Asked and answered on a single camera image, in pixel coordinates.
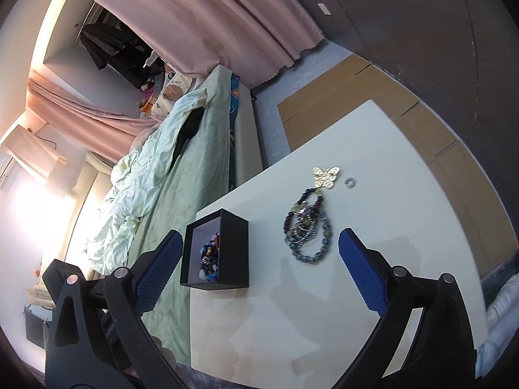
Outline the light green duvet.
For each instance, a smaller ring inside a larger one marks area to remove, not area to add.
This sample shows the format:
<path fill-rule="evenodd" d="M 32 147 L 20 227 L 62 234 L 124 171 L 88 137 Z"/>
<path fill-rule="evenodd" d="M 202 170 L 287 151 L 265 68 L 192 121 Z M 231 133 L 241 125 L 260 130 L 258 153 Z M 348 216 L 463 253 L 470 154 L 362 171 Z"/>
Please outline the light green duvet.
<path fill-rule="evenodd" d="M 141 219 L 157 201 L 180 151 L 198 132 L 208 100 L 205 88 L 180 98 L 145 142 L 115 165 L 112 188 L 94 217 L 84 249 L 96 272 L 107 275 L 127 264 Z"/>

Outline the gold butterfly brooch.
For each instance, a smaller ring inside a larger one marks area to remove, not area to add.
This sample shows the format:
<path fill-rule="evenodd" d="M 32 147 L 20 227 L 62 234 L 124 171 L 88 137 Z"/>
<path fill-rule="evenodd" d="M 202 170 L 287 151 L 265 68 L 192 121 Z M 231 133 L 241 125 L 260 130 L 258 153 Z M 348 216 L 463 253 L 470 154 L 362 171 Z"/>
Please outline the gold butterfly brooch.
<path fill-rule="evenodd" d="M 331 168 L 313 168 L 314 187 L 319 189 L 331 189 L 341 169 L 337 166 Z"/>

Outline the black hanging clothes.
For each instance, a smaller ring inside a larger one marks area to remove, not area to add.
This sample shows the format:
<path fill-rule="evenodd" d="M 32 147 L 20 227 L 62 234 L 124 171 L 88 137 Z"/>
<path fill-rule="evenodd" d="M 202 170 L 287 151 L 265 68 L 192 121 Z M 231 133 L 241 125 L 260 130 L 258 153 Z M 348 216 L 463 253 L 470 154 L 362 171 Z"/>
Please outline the black hanging clothes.
<path fill-rule="evenodd" d="M 120 30 L 104 23 L 89 24 L 82 28 L 79 41 L 97 69 L 110 66 L 136 89 L 164 72 L 160 59 L 150 66 L 145 64 L 152 50 L 131 30 Z"/>

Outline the flat brown cardboard sheet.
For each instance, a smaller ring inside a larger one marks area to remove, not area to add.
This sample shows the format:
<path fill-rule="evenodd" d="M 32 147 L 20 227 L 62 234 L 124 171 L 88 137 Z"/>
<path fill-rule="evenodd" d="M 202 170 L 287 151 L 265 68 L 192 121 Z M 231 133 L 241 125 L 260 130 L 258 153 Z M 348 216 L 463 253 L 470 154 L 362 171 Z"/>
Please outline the flat brown cardboard sheet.
<path fill-rule="evenodd" d="M 279 103 L 290 148 L 299 148 L 369 100 L 407 137 L 446 193 L 480 277 L 513 260 L 518 251 L 514 228 L 470 150 L 410 90 L 361 57 L 346 57 Z"/>

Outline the white wall socket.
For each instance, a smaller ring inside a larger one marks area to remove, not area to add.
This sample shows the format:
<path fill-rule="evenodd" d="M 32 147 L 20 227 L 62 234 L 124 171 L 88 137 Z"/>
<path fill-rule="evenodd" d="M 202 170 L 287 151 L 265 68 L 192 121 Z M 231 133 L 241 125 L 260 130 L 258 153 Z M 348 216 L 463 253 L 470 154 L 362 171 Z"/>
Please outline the white wall socket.
<path fill-rule="evenodd" d="M 328 9 L 328 7 L 324 3 L 318 3 L 318 8 L 320 11 L 322 11 L 325 16 L 331 16 L 331 11 Z"/>

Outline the pink curtain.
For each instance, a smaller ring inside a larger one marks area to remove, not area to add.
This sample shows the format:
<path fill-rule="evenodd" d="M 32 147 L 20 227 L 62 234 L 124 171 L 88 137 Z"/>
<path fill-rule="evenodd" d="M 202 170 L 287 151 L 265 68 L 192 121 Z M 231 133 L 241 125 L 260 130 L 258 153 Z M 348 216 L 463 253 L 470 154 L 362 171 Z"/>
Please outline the pink curtain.
<path fill-rule="evenodd" d="M 297 0 L 94 0 L 177 71 L 223 65 L 253 89 L 324 38 Z"/>

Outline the patterned pillow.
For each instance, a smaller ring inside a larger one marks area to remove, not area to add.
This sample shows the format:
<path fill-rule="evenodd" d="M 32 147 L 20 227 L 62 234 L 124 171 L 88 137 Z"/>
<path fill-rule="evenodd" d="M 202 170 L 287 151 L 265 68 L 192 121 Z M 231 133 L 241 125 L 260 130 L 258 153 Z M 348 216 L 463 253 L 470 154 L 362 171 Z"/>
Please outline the patterned pillow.
<path fill-rule="evenodd" d="M 191 89 L 193 78 L 182 73 L 168 72 L 163 79 L 163 87 L 151 105 L 152 117 L 166 117 L 174 104 Z"/>

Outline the bed with green sheet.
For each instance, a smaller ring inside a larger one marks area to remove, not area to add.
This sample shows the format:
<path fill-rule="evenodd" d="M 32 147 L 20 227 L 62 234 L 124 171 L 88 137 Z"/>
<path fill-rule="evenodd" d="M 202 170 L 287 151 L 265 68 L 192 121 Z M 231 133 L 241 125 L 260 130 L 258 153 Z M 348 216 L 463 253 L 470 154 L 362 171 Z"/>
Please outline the bed with green sheet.
<path fill-rule="evenodd" d="M 209 100 L 198 132 L 180 151 L 157 201 L 141 219 L 126 267 L 154 250 L 170 231 L 185 234 L 200 210 L 238 186 L 237 168 L 232 166 L 237 154 L 233 122 L 250 95 L 239 76 L 224 66 L 214 68 L 201 88 Z"/>

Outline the black jewelry box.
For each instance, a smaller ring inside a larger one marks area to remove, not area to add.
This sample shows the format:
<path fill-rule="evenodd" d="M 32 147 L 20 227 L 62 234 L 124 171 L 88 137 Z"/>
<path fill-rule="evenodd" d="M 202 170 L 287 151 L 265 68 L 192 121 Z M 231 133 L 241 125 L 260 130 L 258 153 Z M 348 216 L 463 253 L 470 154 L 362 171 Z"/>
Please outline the black jewelry box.
<path fill-rule="evenodd" d="M 186 229 L 180 284 L 203 291 L 249 286 L 248 221 L 219 209 Z"/>

